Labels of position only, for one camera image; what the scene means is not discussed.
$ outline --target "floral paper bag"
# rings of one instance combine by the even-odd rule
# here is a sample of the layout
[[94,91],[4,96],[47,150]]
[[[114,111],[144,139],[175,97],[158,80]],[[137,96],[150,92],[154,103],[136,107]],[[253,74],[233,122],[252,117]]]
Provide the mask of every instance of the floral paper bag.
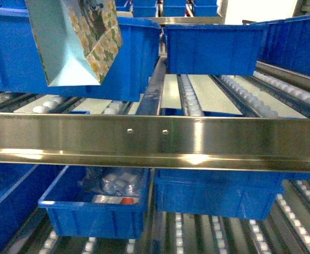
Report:
[[48,86],[100,85],[121,45],[114,0],[26,0]]

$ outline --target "plastic bag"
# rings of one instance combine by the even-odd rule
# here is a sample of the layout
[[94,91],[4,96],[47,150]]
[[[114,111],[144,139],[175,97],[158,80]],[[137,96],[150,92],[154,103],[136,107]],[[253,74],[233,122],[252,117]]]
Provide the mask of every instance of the plastic bag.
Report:
[[109,196],[140,196],[143,169],[86,167],[79,185],[87,192]]

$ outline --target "wall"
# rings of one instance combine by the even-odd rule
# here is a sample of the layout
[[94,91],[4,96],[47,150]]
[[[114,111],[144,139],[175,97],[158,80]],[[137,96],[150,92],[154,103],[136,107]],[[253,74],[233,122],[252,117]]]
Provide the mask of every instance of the wall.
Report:
[[226,24],[292,17],[297,0],[228,0]]

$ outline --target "gravity roller shelf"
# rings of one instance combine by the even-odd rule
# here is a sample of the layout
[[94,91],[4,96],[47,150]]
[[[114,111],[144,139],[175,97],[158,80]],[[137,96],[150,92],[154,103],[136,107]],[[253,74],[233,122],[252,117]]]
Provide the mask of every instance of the gravity roller shelf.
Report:
[[[7,112],[19,112],[0,113],[0,158],[13,162],[73,162],[96,165],[94,160],[107,154],[110,157],[105,161],[98,160],[98,163],[103,161],[113,164],[119,159],[124,160],[123,163],[128,161],[134,163],[133,165],[140,165],[142,158],[147,156],[152,158],[151,162],[147,162],[149,165],[158,165],[161,162],[162,164],[158,165],[161,168],[175,168],[171,165],[178,163],[182,168],[203,168],[214,164],[217,167],[240,165],[241,168],[249,170],[310,171],[310,119],[302,119],[310,118],[310,100],[307,103],[306,97],[300,96],[301,93],[307,94],[306,91],[302,90],[299,93],[297,88],[292,87],[294,83],[288,85],[259,73],[255,73],[255,78],[248,79],[207,75],[168,76],[165,75],[165,66],[161,65],[163,61],[164,59],[160,60],[139,105],[60,98],[61,103],[54,110],[56,114],[25,114],[24,112],[32,108],[44,105],[51,97],[34,97],[35,101],[32,103],[32,100],[26,98],[29,101],[23,102],[23,108],[18,110],[14,96],[5,104],[0,103],[0,108],[13,105],[6,109]],[[169,87],[163,88],[164,82]],[[274,93],[259,91],[261,88],[272,87]],[[195,96],[196,103],[191,103],[192,95]],[[299,95],[298,100],[292,100],[292,103],[285,101],[285,98],[290,99],[290,96],[296,95]],[[217,109],[217,100],[207,100],[211,96],[219,97],[224,102],[217,112],[210,112]],[[283,102],[283,105],[277,104],[277,100]],[[142,115],[101,115],[112,112],[116,106],[120,114],[127,114],[131,108],[136,114]],[[182,109],[182,112],[189,116],[151,116],[158,115],[164,107],[172,107],[170,110],[177,112]],[[72,110],[87,110],[93,115],[64,114]],[[246,112],[256,112],[261,117],[274,115],[277,118],[241,117],[241,114],[246,116]],[[206,117],[210,113],[220,116],[233,114],[237,115],[237,118]],[[107,140],[106,143],[99,139],[103,136],[103,140]],[[40,142],[39,137],[43,137],[43,142]],[[24,144],[25,149],[15,150],[21,144]],[[42,151],[35,150],[36,145],[39,145]],[[248,160],[239,156],[243,151],[251,154],[252,158]],[[226,156],[218,156],[216,159],[212,156],[215,152]],[[290,155],[295,156],[294,160],[288,157]],[[236,156],[239,159],[232,161],[231,158]],[[310,181],[285,180],[283,185],[286,191],[283,195],[278,195],[268,218],[265,221],[256,221],[158,212],[155,209],[152,180],[149,187],[148,211],[144,220],[145,230],[138,240],[60,237],[54,232],[45,212],[36,209],[1,254],[310,254]]]
[[0,113],[0,162],[310,172],[310,120],[149,116],[164,76],[137,116]]

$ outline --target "stainless steel rail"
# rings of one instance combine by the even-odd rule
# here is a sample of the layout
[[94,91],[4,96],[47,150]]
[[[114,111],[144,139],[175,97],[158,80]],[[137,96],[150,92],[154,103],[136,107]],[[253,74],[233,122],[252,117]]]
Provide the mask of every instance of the stainless steel rail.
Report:
[[310,172],[310,120],[0,113],[0,162]]
[[159,25],[177,24],[220,24],[222,16],[216,17],[146,17],[146,19],[157,22]]

